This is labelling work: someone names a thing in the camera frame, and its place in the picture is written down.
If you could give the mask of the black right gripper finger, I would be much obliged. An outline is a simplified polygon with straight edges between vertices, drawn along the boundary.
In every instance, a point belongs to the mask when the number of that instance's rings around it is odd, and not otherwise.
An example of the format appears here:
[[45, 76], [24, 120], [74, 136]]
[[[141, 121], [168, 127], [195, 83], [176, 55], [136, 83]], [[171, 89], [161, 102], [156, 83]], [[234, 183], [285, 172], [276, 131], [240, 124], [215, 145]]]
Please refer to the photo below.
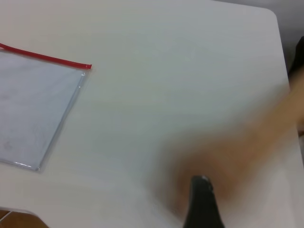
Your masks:
[[184, 228], [224, 228], [213, 186], [205, 176], [194, 176]]

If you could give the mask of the blurred bare human hand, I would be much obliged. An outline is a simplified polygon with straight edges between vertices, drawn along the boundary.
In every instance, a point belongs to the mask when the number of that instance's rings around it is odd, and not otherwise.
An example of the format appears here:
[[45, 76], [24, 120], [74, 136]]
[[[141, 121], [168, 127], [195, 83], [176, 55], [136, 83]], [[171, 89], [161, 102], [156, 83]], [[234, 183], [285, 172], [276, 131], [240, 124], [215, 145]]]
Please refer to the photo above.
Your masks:
[[173, 166], [172, 210], [184, 216], [189, 207], [190, 182], [194, 176], [207, 177], [220, 202], [232, 200], [238, 178], [232, 163], [220, 151], [194, 152], [179, 159]]

